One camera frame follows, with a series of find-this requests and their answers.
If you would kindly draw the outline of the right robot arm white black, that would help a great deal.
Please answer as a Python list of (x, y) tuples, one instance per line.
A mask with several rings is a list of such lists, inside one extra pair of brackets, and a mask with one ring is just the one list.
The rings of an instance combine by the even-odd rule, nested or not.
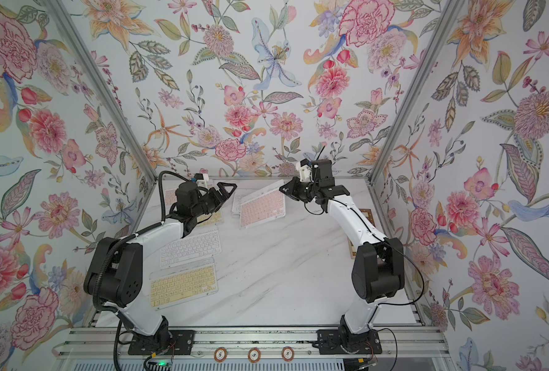
[(319, 205), (357, 248), (351, 272), (357, 298), (341, 318), (339, 332), (349, 337), (364, 335), (371, 330), (379, 308), (394, 306), (389, 300), (404, 288), (404, 247), (376, 229), (347, 188), (336, 183), (330, 160), (304, 159), (296, 169), (298, 175), (279, 191), (304, 205)]

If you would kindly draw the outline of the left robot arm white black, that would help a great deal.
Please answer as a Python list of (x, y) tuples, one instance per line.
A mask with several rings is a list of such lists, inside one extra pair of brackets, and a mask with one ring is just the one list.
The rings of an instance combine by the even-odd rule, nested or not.
[(219, 211), (237, 185), (218, 182), (207, 188), (197, 180), (185, 181), (175, 190), (175, 203), (165, 202), (159, 187), (161, 214), (158, 222), (125, 237), (104, 237), (97, 244), (84, 279), (84, 291), (99, 312), (113, 313), (122, 325), (136, 335), (157, 336), (169, 323), (153, 309), (141, 293), (144, 260), (170, 242), (189, 236), (201, 216)]

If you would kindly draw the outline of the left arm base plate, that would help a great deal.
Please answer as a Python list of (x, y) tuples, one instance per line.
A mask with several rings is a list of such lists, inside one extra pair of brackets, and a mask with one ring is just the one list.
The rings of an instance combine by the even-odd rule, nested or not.
[(195, 332), (173, 330), (162, 326), (155, 335), (133, 333), (127, 354), (129, 356), (189, 356), (192, 352)]

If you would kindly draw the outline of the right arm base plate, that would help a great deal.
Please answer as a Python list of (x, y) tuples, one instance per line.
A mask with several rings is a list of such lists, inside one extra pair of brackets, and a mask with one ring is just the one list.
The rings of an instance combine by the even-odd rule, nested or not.
[(321, 355), (371, 356), (383, 352), (377, 331), (353, 334), (347, 329), (320, 329), (316, 346)]

